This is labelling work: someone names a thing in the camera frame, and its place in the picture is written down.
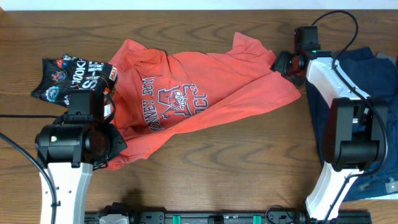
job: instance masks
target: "black cover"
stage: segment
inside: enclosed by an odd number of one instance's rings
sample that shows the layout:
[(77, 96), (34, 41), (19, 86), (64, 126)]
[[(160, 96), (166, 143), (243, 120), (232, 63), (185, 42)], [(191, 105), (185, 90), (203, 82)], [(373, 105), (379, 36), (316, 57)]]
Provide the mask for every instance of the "black cover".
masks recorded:
[(65, 54), (60, 60), (43, 59), (43, 78), (31, 96), (68, 107), (70, 90), (92, 89), (95, 95), (112, 91), (118, 70), (102, 62), (92, 62)]

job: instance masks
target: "red t-shirt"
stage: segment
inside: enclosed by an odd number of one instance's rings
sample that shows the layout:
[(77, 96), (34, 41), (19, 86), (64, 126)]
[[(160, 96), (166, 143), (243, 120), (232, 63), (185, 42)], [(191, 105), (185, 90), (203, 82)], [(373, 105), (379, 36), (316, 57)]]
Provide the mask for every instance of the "red t-shirt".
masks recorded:
[(110, 169), (147, 159), (177, 133), (225, 124), (291, 103), (300, 92), (270, 70), (275, 55), (260, 41), (235, 33), (225, 54), (167, 56), (126, 40), (110, 61), (118, 69), (113, 120), (127, 149)]

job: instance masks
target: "folded navy clothing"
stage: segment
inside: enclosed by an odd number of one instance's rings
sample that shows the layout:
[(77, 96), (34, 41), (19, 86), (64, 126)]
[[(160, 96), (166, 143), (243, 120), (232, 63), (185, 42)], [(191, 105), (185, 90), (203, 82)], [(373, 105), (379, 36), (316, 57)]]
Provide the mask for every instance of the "folded navy clothing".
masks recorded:
[[(348, 191), (345, 202), (369, 197), (395, 194), (398, 189), (388, 189), (390, 180), (398, 180), (398, 71), (394, 64), (385, 58), (374, 57), (371, 49), (351, 50), (339, 58), (347, 76), (363, 91), (371, 96), (387, 101), (389, 105), (387, 131), (389, 154), (386, 165), (375, 176), (359, 177)], [(308, 104), (312, 117), (317, 148), (322, 164), (323, 131), (329, 115), (329, 107), (319, 91), (306, 82)]]

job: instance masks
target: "wooden surface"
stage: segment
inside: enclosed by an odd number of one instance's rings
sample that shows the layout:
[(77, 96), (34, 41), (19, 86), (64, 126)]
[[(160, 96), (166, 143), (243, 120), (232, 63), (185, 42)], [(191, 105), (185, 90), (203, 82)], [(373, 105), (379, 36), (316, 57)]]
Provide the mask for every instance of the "wooden surface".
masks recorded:
[[(293, 29), (325, 11), (91, 11), (6, 12), (0, 21), (0, 113), (61, 114), (64, 108), (30, 97), (42, 76), (42, 58), (64, 53), (108, 62), (125, 39), (148, 48), (226, 52), (234, 32), (259, 39), (276, 54), (293, 49)], [(352, 48), (398, 54), (397, 11), (353, 11), (359, 34)], [(332, 15), (319, 22), (323, 49), (339, 50), (353, 23)], [(267, 114), (172, 137), (148, 160), (117, 171), (98, 170), (86, 210), (113, 202), (166, 210), (265, 210), (301, 206), (321, 165), (305, 89), (294, 103)], [(34, 138), (51, 119), (0, 119), (0, 132), (35, 155)], [(359, 201), (374, 223), (396, 223), (395, 201)], [(39, 173), (0, 141), (0, 223), (38, 223)]]

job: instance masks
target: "white label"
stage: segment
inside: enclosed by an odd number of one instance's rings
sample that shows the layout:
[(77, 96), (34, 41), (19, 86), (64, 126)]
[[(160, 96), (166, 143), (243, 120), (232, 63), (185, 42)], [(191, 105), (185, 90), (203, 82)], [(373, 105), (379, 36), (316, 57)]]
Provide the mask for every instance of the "white label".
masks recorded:
[(104, 116), (109, 116), (111, 114), (111, 105), (104, 106)]

